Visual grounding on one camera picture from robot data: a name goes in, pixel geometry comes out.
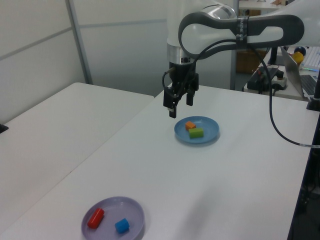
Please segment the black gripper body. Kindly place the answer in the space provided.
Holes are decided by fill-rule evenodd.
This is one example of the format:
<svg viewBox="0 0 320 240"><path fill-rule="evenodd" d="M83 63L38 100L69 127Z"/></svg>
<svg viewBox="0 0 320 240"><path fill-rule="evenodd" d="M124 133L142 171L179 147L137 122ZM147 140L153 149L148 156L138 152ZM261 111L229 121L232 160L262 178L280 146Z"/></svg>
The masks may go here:
<svg viewBox="0 0 320 240"><path fill-rule="evenodd" d="M187 81L188 79L196 73L196 65L191 64L176 64L169 63L169 68L174 68L174 70L169 74L172 81L171 90L174 95L179 95L180 93L185 94L187 92Z"/></svg>

